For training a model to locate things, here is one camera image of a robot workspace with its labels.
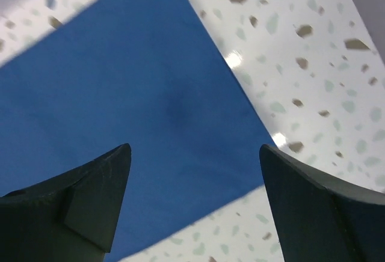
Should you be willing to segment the blue surgical cloth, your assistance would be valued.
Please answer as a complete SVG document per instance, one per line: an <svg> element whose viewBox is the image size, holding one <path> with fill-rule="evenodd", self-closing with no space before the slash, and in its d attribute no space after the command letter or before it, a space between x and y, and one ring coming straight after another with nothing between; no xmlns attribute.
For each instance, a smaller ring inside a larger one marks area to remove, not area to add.
<svg viewBox="0 0 385 262"><path fill-rule="evenodd" d="M188 0L98 0L1 67L1 197L122 145L117 261L263 183L271 138Z"/></svg>

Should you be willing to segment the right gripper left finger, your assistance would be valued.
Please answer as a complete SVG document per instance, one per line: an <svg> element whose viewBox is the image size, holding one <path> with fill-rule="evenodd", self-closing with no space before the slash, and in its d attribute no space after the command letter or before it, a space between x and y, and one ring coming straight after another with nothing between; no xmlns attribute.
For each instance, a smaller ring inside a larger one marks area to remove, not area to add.
<svg viewBox="0 0 385 262"><path fill-rule="evenodd" d="M103 261L131 167L122 144L82 166L1 197L1 261Z"/></svg>

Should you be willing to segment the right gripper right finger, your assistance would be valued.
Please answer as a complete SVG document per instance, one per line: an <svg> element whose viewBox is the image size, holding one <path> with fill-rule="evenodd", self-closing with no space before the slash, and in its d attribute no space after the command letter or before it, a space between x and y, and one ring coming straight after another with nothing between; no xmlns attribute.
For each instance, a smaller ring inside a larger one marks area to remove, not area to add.
<svg viewBox="0 0 385 262"><path fill-rule="evenodd" d="M384 261L384 194L263 145L260 165L285 261Z"/></svg>

